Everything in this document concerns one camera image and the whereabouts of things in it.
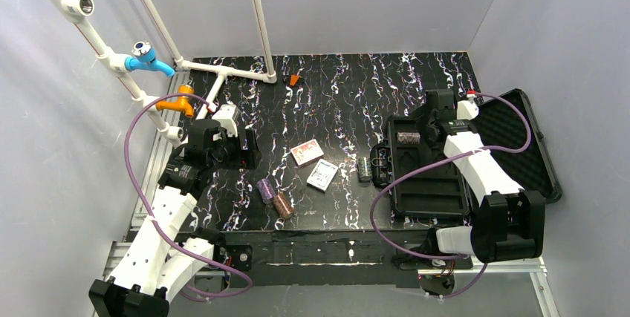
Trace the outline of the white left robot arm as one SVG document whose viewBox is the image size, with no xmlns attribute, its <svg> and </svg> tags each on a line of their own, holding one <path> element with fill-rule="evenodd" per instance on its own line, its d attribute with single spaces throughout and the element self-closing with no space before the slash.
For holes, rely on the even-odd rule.
<svg viewBox="0 0 630 317">
<path fill-rule="evenodd" d="M 260 163 L 256 132 L 233 120 L 192 122 L 186 143 L 174 148 L 158 180 L 148 214 L 120 263 L 105 280 L 96 280 L 88 296 L 98 316 L 167 316 L 174 297 L 193 275 L 213 261 L 224 236 L 199 229 L 182 245 L 177 234 L 223 170 L 254 170 Z"/>
</svg>

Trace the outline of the black poker set case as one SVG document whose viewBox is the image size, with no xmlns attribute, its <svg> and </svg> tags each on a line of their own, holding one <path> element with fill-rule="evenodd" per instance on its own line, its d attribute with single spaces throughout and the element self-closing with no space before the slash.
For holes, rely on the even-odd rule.
<svg viewBox="0 0 630 317">
<path fill-rule="evenodd" d="M 519 154 L 492 151 L 493 158 L 504 171 L 528 191 L 538 191 L 546 203 L 559 201 L 562 188 L 553 169 L 551 157 L 539 130 L 533 107 L 527 94 L 513 89 L 501 98 L 514 105 L 487 99 L 480 105 L 480 113 L 473 120 L 485 145 L 518 148 L 525 142 L 525 127 L 519 118 L 523 114 L 532 131 L 528 148 Z M 384 138 L 370 153 L 372 183 L 384 189 L 394 180 L 422 166 L 442 160 L 441 150 L 433 150 L 426 143 L 401 145 L 397 132 L 419 132 L 415 116 L 390 116 L 383 126 Z M 459 220 L 467 216 L 475 195 L 454 164 L 432 169 L 397 184 L 390 194 L 396 218 L 436 218 Z"/>
</svg>

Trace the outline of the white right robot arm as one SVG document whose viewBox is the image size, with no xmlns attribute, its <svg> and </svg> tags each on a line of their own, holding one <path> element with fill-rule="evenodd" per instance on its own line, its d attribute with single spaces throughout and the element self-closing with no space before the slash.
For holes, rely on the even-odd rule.
<svg viewBox="0 0 630 317">
<path fill-rule="evenodd" d="M 469 226 L 436 229 L 432 246 L 441 254 L 471 255 L 483 263 L 538 258 L 542 254 L 545 199 L 511 178 L 492 151 L 519 153 L 531 141 L 525 131 L 520 148 L 486 146 L 473 120 L 476 93 L 459 100 L 449 89 L 429 90 L 417 118 L 420 137 L 444 161 L 454 163 L 475 195 Z"/>
</svg>

